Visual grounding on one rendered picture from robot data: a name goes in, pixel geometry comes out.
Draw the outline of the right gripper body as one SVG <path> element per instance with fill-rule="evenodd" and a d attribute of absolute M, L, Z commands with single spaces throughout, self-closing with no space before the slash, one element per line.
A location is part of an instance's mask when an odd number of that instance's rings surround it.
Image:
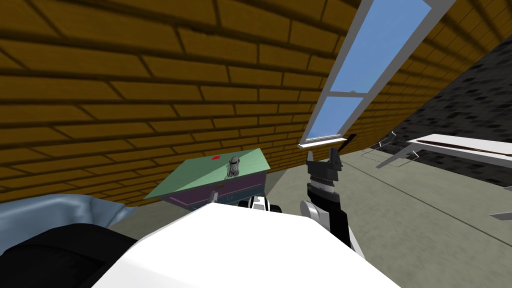
<path fill-rule="evenodd" d="M 307 172 L 316 178 L 325 179 L 327 181 L 337 182 L 339 180 L 338 172 L 342 170 L 342 162 L 334 161 L 308 161 Z"/>

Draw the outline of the grey figurine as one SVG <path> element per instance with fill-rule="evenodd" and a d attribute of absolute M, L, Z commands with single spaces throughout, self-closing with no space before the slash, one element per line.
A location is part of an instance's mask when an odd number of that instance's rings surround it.
<path fill-rule="evenodd" d="M 228 162 L 226 176 L 228 178 L 237 177 L 240 173 L 239 165 L 240 159 L 237 156 L 233 156 Z"/>

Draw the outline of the white-framed window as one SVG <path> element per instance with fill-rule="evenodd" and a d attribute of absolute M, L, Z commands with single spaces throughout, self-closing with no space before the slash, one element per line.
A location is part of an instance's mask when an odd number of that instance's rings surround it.
<path fill-rule="evenodd" d="M 362 0 L 298 148 L 343 142 L 455 1 Z"/>

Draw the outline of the green-topped purple dresser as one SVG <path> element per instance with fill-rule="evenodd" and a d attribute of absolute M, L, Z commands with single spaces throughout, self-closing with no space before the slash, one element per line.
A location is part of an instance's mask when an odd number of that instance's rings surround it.
<path fill-rule="evenodd" d="M 233 156 L 239 162 L 239 175 L 227 177 Z M 161 200 L 194 211 L 206 205 L 212 193 L 217 202 L 233 204 L 265 193 L 270 166 L 261 149 L 251 149 L 185 160 L 158 184 L 145 200 Z"/>

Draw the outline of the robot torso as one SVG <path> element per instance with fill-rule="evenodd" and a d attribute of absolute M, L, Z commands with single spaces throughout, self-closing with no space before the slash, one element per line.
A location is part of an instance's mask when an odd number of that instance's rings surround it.
<path fill-rule="evenodd" d="M 400 288 L 316 221 L 210 203 L 138 240 L 92 288 Z"/>

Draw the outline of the white table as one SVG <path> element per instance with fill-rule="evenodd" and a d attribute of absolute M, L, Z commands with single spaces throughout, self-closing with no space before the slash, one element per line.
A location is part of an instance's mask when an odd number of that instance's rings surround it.
<path fill-rule="evenodd" d="M 406 158 L 412 151 L 426 150 L 512 169 L 512 143 L 442 134 L 423 136 L 409 140 L 408 143 L 407 147 L 376 167 L 380 169 L 400 158 Z"/>

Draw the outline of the pale blue bed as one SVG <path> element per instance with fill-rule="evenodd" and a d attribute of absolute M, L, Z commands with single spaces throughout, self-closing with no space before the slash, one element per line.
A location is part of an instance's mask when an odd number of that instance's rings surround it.
<path fill-rule="evenodd" d="M 91 195 L 48 194 L 0 203 L 0 255 L 50 229 L 85 223 L 109 228 L 136 207 Z"/>

